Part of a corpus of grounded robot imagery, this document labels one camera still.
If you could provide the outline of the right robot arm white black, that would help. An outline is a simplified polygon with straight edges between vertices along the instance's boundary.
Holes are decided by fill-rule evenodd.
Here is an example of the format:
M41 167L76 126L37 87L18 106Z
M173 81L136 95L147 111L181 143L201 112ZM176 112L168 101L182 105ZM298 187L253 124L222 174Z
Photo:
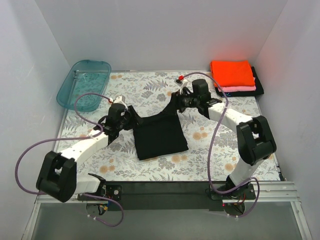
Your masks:
M245 192L245 186L254 180L253 174L259 165L277 150L267 119L262 115L250 117L228 108L227 102L211 96L204 79L194 80L192 90L187 88L188 82L183 76L176 79L175 83L179 90L172 96L180 112L196 108L207 119L216 121L218 126L223 125L236 134L240 156L236 167L228 175L224 186L215 188L211 181L209 185L216 194L239 198Z

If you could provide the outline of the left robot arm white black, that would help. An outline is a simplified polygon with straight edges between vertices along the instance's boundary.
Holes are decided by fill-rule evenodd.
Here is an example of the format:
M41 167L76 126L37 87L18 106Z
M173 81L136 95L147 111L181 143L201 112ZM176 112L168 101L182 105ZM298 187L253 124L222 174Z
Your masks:
M106 180L94 173L78 174L78 167L99 150L110 145L122 130L131 130L135 111L123 103L113 103L85 138L60 152L50 151L44 157L36 188L65 203L73 195L90 194L95 200L106 196Z

